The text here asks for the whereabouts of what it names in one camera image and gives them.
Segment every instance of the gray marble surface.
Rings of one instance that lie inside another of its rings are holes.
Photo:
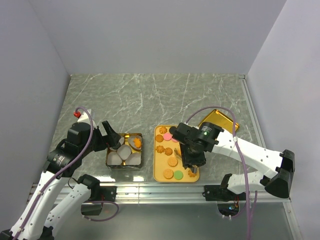
[[[97,125],[108,120],[118,133],[142,133],[141,169],[108,169],[106,152],[92,152],[82,161],[74,177],[83,174],[102,182],[155,182],[153,178],[154,129],[157,125],[177,125],[202,107],[218,105],[234,111],[240,128],[237,135],[257,144],[241,81],[236,74],[74,74],[64,99],[51,149],[65,138],[76,122],[76,107],[93,109]],[[210,110],[190,124],[198,125]],[[218,183],[225,174],[243,172],[240,162],[227,156],[207,153],[200,168],[202,183]]]

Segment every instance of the gold tray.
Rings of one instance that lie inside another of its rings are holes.
[[[126,169],[126,168],[131,168],[131,169],[140,169],[142,167],[142,147],[143,147],[143,138],[142,138],[142,134],[141,133],[118,133],[120,136],[124,137],[124,142],[122,145],[128,145],[131,148],[131,154],[134,153],[141,153],[141,162],[139,165],[126,165],[126,160],[122,160],[121,165],[108,165],[108,154],[111,152],[115,152],[112,151],[109,147],[106,151],[106,156],[105,156],[105,165],[107,165],[108,168],[111,169]],[[132,136],[140,136],[141,137],[141,149],[134,149],[128,142],[128,138],[132,137]]]
[[[199,168],[196,171],[196,175],[194,177],[191,177],[188,175],[189,168],[184,169],[182,166],[182,160],[181,156],[177,154],[177,151],[180,152],[180,145],[179,142],[173,142],[172,140],[166,141],[163,140],[162,142],[156,141],[156,136],[158,134],[161,134],[159,132],[160,127],[166,127],[167,132],[169,132],[169,128],[173,125],[159,125],[156,126],[154,129],[154,154],[153,154],[153,178],[157,182],[166,182],[166,183],[194,183],[196,182],[200,177],[200,170]],[[165,153],[158,153],[156,151],[157,146],[163,146],[164,148],[171,148],[173,150],[173,153],[171,155],[165,155]],[[178,164],[176,166],[169,166],[168,165],[168,159],[171,157],[175,157],[178,160]],[[171,179],[167,179],[164,177],[164,170],[165,169],[171,169],[173,172],[175,171],[181,171],[183,173],[183,178],[180,180],[175,179],[172,177]]]
[[[203,122],[209,122],[215,125],[218,125],[222,127],[223,129],[227,130],[228,132],[232,133],[232,126],[234,121],[219,111],[218,109],[214,109],[212,112],[210,112],[205,118],[199,123],[199,127]],[[237,131],[239,128],[239,123],[235,123],[235,131]]]

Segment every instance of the robotic arm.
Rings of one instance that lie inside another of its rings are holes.
[[[84,149],[90,135],[89,117],[84,112],[81,115],[75,113],[78,121],[72,125],[67,132],[67,137],[63,139],[55,150],[50,152],[44,164],[43,172],[35,194],[32,196],[23,214],[10,230],[0,233],[0,240],[53,240],[54,236],[70,214],[88,199],[100,200],[102,189],[100,181],[90,175],[83,175],[78,179],[78,184],[54,209],[53,205],[62,188],[67,184],[74,171],[81,166],[82,159],[90,152],[102,151],[107,147],[117,149],[120,147],[119,140],[121,136],[117,134],[107,121],[102,125],[107,135],[102,136],[99,127],[93,121],[93,135],[91,142],[80,157],[80,159],[55,178],[43,193],[40,192],[42,187],[63,167],[73,161],[76,156]],[[111,192],[115,199],[116,191]],[[28,212],[36,200],[37,195],[41,195],[35,208],[29,216],[29,219],[23,229],[21,225],[27,218]]]
[[[206,164],[204,152],[212,152],[241,161],[233,135],[223,128],[204,122],[198,127],[180,123],[171,127],[172,137],[179,141],[183,167],[194,173]],[[236,137],[245,163],[257,171],[248,174],[249,190],[266,190],[278,198],[288,198],[295,172],[295,155],[290,150],[272,151]],[[212,192],[214,201],[231,201],[234,194],[246,190],[244,174],[226,174],[220,188]]]

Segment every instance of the white wall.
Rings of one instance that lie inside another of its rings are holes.
[[[295,152],[291,197],[304,239],[320,235],[320,1],[288,0],[248,86],[268,147]]]
[[[27,0],[0,4],[0,231],[26,207],[69,75]]]
[[[72,73],[248,73],[286,0],[29,0]]]

